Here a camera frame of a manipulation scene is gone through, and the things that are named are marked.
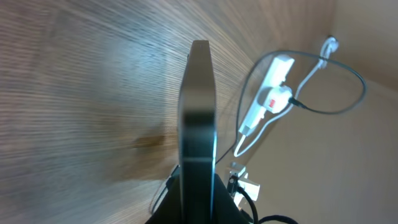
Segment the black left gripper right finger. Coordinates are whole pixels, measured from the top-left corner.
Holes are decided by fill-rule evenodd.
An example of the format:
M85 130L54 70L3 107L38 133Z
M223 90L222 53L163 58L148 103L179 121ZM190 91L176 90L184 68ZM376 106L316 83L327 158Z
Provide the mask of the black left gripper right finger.
M218 174L215 174L214 178L213 223L248 224Z

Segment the blue Galaxy S25 smartphone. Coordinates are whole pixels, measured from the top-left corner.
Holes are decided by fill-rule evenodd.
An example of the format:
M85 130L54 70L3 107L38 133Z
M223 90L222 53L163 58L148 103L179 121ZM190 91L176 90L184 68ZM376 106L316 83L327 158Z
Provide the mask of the blue Galaxy S25 smartphone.
M216 96L210 43L195 40L178 101L183 223L211 223L216 156Z

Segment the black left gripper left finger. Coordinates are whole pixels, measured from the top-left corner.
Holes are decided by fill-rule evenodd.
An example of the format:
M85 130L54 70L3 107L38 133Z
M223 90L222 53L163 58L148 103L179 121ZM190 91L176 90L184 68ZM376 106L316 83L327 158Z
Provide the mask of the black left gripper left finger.
M182 223L182 206L180 176L172 177L169 191L146 224L180 224Z

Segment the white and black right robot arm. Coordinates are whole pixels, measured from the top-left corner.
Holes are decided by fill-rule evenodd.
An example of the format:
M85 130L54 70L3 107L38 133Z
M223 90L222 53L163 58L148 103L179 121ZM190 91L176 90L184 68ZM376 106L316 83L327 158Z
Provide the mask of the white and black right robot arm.
M256 201L258 200L261 186L245 178L232 175L228 179L227 190L237 206L238 211L248 221L248 223L285 223L299 224L293 218L285 215L266 215L260 216Z

